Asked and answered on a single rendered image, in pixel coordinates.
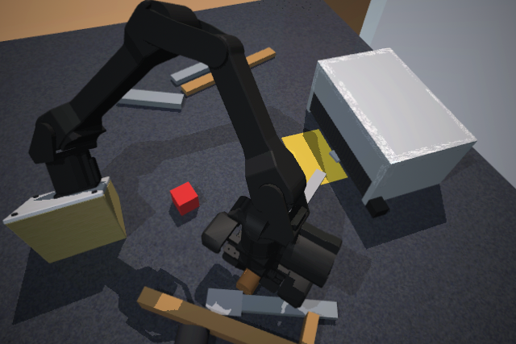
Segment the red cube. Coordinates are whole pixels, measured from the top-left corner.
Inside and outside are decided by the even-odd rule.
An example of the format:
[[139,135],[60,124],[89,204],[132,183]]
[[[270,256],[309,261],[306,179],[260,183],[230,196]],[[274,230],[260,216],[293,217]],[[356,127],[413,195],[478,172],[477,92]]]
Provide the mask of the red cube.
[[198,195],[189,182],[171,190],[170,193],[181,216],[200,206]]

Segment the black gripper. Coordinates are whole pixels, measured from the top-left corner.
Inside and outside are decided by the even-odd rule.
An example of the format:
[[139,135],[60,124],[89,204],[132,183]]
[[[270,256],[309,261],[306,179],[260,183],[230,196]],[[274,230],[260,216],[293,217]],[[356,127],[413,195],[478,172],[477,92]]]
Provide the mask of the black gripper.
[[202,244],[219,253],[223,244],[228,241],[223,249],[223,260],[239,270],[245,271],[247,268],[258,275],[259,284],[272,293],[281,285],[277,295],[295,309],[300,308],[312,283],[280,264],[282,255],[277,254],[279,247],[267,256],[249,253],[242,244],[242,230],[237,235],[232,233],[239,225],[225,211],[218,213],[203,231]]

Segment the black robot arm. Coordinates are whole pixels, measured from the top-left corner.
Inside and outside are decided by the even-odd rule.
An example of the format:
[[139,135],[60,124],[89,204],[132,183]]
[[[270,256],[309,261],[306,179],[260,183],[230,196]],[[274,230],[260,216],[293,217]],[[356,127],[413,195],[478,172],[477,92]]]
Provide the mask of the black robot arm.
[[47,165],[54,199],[98,186],[102,174],[89,149],[106,132],[102,117],[154,66],[182,55],[209,67],[243,148],[251,199],[240,196],[227,216],[242,225],[244,248],[267,256],[279,247],[283,267],[323,288],[342,239],[306,222],[306,176],[277,136],[240,39],[186,6],[157,0],[137,5],[123,38],[75,98],[35,122],[29,155]]

